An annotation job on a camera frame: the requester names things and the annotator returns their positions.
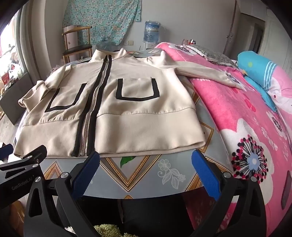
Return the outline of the beige curtain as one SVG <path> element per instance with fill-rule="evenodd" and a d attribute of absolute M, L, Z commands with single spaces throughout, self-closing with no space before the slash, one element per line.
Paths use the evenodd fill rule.
<path fill-rule="evenodd" d="M 51 71 L 45 37 L 45 1 L 28 1 L 20 13 L 20 46 L 26 70 L 36 84 Z"/>

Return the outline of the blue water jug on dispenser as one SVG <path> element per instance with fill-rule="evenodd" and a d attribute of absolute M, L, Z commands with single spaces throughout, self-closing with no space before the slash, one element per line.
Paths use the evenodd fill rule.
<path fill-rule="evenodd" d="M 145 21 L 143 42 L 156 44 L 159 41 L 160 23 L 157 21 Z"/>

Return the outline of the grey sequin cushion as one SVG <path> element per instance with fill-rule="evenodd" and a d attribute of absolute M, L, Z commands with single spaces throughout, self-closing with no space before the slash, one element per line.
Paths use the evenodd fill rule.
<path fill-rule="evenodd" d="M 187 45 L 186 47 L 193 50 L 212 64 L 237 68 L 237 65 L 229 57 L 220 52 L 213 51 L 195 44 Z"/>

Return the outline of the cream zip jacket black trim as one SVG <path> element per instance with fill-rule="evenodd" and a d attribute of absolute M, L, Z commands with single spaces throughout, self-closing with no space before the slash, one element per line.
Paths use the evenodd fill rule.
<path fill-rule="evenodd" d="M 239 87 L 227 72 L 174 61 L 164 51 L 136 58 L 124 49 L 96 50 L 89 62 L 58 68 L 19 100 L 28 115 L 14 154 L 24 157 L 41 145 L 53 158 L 200 148 L 206 139 L 180 75 Z"/>

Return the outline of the patterned grey table cover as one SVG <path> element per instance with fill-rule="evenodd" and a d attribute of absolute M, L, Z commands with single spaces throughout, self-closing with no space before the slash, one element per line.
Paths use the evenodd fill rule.
<path fill-rule="evenodd" d="M 216 130 L 205 105 L 199 100 L 190 81 L 180 75 L 179 80 L 192 97 L 198 121 L 202 127 L 206 143 L 192 150 L 171 154 L 102 157 L 100 165 L 86 189 L 86 195 L 123 199 L 129 195 L 133 198 L 160 197 L 189 190 L 198 183 L 198 174 L 192 165 L 193 151 L 199 150 L 207 158 L 224 171 L 232 172 L 231 160 L 220 133 Z M 19 126 L 19 138 L 26 116 Z M 60 173 L 69 172 L 85 157 L 53 158 L 46 157 L 41 163 L 45 174 L 55 169 Z"/>

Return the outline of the teal floral hanging cloth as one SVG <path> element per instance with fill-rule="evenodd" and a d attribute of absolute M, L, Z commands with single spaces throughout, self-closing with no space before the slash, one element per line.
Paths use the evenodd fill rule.
<path fill-rule="evenodd" d="M 134 22 L 141 21 L 142 1 L 68 1 L 62 26 L 91 26 L 78 34 L 79 42 L 119 45 Z"/>

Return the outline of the dark grey low cabinet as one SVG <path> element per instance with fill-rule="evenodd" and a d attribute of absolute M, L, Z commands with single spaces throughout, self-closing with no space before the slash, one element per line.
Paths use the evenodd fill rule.
<path fill-rule="evenodd" d="M 18 100 L 22 98 L 33 87 L 32 80 L 28 73 L 14 83 L 1 98 L 1 108 L 9 121 L 15 125 L 25 112 L 25 108 L 18 104 Z"/>

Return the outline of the wooden chair black seat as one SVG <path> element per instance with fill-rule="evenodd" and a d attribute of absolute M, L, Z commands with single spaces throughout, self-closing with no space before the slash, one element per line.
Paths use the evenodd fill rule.
<path fill-rule="evenodd" d="M 74 27 L 70 30 L 67 30 L 65 32 L 62 33 L 63 39 L 64 39 L 64 43 L 65 43 L 65 51 L 62 53 L 62 58 L 63 58 L 63 62 L 64 64 L 70 63 L 70 56 L 74 56 L 80 53 L 85 53 L 87 52 L 89 57 L 92 57 L 92 45 L 91 45 L 91 28 L 92 26 L 77 26 Z M 69 40 L 68 40 L 68 35 L 69 34 L 73 34 L 73 33 L 78 33 L 80 31 L 87 31 L 87 41 L 86 43 L 78 43 L 78 41 L 76 41 L 75 44 L 73 44 L 73 46 L 69 46 Z"/>

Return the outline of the pink floral blanket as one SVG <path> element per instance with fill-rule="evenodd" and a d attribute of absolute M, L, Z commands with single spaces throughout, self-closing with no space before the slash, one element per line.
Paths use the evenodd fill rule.
<path fill-rule="evenodd" d="M 212 64 L 183 45 L 162 42 L 158 48 L 175 61 L 226 72 L 239 85 L 190 78 L 224 140 L 234 177 L 257 179 L 265 201 L 267 235 L 278 236 L 291 207 L 291 146 L 280 115 L 266 105 L 239 68 Z"/>

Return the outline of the blue and pink pillow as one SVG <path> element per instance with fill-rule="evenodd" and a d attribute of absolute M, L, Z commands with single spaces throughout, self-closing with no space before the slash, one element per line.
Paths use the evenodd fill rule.
<path fill-rule="evenodd" d="M 270 109 L 291 114 L 291 78 L 280 66 L 253 51 L 244 51 L 238 55 L 238 67 Z"/>

